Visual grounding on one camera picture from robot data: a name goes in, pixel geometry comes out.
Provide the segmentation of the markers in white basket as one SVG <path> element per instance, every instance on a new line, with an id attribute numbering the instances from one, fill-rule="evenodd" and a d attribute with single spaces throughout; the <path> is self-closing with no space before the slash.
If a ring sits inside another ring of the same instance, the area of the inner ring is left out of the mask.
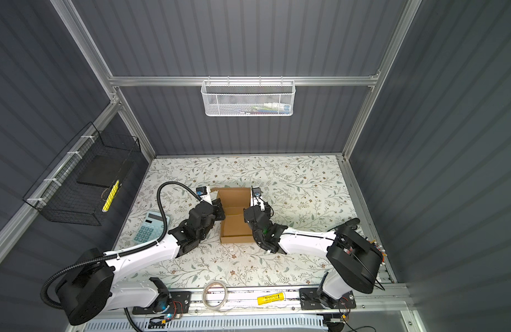
<path id="1" fill-rule="evenodd" d="M 289 116 L 293 113 L 293 109 L 290 104 L 270 102 L 258 105 L 245 105 L 238 112 L 249 115 Z"/>

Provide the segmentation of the yellow striped marker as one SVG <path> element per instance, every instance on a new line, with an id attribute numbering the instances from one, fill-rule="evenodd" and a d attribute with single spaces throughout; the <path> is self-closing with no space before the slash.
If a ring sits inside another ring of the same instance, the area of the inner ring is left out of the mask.
<path id="1" fill-rule="evenodd" d="M 114 183 L 114 185 L 111 187 L 111 190 L 110 190 L 110 193 L 107 197 L 107 199 L 105 200 L 105 203 L 102 207 L 102 212 L 103 213 L 107 213 L 110 208 L 111 208 L 111 205 L 117 195 L 117 192 L 118 192 L 118 189 L 120 188 L 120 181 L 119 180 L 116 180 L 116 182 Z"/>

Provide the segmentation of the teal calculator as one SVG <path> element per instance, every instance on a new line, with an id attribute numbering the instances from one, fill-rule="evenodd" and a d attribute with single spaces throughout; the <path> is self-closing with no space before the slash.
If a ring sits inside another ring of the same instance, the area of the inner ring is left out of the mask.
<path id="1" fill-rule="evenodd" d="M 146 217 L 139 226 L 133 242 L 136 245 L 147 243 L 159 238 L 164 231 L 164 220 L 161 213 L 158 211 L 150 210 L 147 212 Z"/>

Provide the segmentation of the white vented strip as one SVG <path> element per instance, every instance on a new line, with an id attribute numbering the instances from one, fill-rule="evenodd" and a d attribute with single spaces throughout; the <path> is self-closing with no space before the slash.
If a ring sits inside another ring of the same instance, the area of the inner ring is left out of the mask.
<path id="1" fill-rule="evenodd" d="M 184 317 L 152 325 L 150 318 L 135 318 L 142 331 L 327 331 L 319 315 L 234 315 Z"/>

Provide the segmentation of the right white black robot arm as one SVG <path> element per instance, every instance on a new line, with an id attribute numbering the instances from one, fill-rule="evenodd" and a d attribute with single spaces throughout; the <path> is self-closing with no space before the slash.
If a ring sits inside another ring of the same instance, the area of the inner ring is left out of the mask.
<path id="1" fill-rule="evenodd" d="M 275 224 L 259 206 L 244 210 L 244 221 L 255 243 L 273 254 L 301 254 L 326 258 L 332 270 L 326 273 L 315 300 L 323 308 L 334 308 L 351 291 L 373 292 L 383 253 L 350 226 L 357 218 L 329 232 L 307 232 Z"/>

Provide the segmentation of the black flat pad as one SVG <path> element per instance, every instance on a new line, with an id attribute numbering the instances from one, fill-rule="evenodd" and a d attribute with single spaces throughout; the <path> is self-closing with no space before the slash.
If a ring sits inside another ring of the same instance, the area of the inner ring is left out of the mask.
<path id="1" fill-rule="evenodd" d="M 128 175 L 133 164 L 131 160 L 95 156 L 78 176 L 77 183 L 110 188 L 116 180 L 122 181 Z"/>

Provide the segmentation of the coloured pencils bundle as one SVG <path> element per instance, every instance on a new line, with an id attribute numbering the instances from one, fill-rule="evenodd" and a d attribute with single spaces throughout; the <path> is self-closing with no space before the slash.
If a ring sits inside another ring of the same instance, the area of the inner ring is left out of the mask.
<path id="1" fill-rule="evenodd" d="M 371 240 L 370 243 L 381 253 L 382 256 L 381 264 L 385 265 L 385 259 L 387 257 L 387 254 L 383 246 L 380 243 L 378 243 L 376 239 Z"/>

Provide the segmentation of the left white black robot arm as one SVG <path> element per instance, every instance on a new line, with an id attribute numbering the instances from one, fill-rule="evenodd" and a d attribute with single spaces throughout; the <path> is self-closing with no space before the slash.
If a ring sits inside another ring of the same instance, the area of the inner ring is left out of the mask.
<path id="1" fill-rule="evenodd" d="M 82 325 L 99 313 L 120 308 L 142 307 L 154 313 L 179 312 L 168 287 L 157 277 L 124 284 L 125 277 L 165 260 L 194 250 L 225 212 L 220 199 L 201 201 L 189 217 L 169 230 L 161 241 L 119 251 L 113 259 L 74 268 L 56 286 L 56 295 L 71 325 Z"/>

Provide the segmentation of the yellow label tag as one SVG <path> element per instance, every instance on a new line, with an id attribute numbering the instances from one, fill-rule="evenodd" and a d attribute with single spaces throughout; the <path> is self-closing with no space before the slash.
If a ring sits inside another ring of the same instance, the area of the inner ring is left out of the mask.
<path id="1" fill-rule="evenodd" d="M 264 295 L 257 298 L 257 302 L 259 306 L 262 306 L 264 304 L 270 304 L 273 302 L 280 302 L 284 301 L 285 296 L 283 292 L 270 294 L 270 295 Z"/>

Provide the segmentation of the brown cardboard box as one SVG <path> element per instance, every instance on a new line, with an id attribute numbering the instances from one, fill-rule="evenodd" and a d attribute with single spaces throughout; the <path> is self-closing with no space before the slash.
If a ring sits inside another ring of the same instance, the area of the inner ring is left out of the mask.
<path id="1" fill-rule="evenodd" d="M 225 219 L 221 221 L 221 244 L 255 243 L 252 230 L 244 221 L 244 210 L 251 206 L 249 188 L 211 188 L 221 200 Z"/>

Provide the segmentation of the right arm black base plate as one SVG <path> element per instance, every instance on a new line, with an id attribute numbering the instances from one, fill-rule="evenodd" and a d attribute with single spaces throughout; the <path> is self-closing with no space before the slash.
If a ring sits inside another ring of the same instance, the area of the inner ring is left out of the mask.
<path id="1" fill-rule="evenodd" d="M 314 287 L 299 289 L 299 295 L 302 310 L 356 308 L 355 297 L 352 291 L 345 293 L 338 300 L 333 299 L 329 295 L 323 293 L 320 289 Z"/>

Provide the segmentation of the floral table mat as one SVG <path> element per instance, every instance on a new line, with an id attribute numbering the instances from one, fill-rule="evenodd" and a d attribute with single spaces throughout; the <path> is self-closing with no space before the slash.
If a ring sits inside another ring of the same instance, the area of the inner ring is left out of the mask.
<path id="1" fill-rule="evenodd" d="M 250 156 L 156 159 L 142 181 L 116 249 L 133 238 L 150 210 L 163 207 L 176 226 L 196 203 L 188 190 L 212 188 L 262 190 L 273 221 L 304 231 L 326 232 L 355 218 L 356 210 L 335 156 Z M 318 284 L 330 263 L 313 255 L 270 254 L 252 243 L 221 244 L 220 227 L 191 253 L 153 264 L 128 276 L 130 282 L 157 277 L 171 289 L 202 288 L 219 280 L 227 286 Z"/>

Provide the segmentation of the clear tape roll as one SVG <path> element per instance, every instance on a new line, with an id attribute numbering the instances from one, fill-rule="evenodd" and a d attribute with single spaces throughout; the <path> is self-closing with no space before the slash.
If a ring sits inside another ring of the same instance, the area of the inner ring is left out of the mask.
<path id="1" fill-rule="evenodd" d="M 229 289 L 225 283 L 214 280 L 204 287 L 201 300 L 205 308 L 211 311 L 220 311 L 229 299 Z"/>

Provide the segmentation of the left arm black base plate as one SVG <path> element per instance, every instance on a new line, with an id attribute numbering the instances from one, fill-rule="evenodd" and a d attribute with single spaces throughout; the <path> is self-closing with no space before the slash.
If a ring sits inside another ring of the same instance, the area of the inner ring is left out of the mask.
<path id="1" fill-rule="evenodd" d="M 169 297 L 163 294 L 158 300 L 146 308 L 133 307 L 133 315 L 170 315 L 187 313 L 190 307 L 191 292 L 190 291 L 174 291 L 170 292 Z"/>

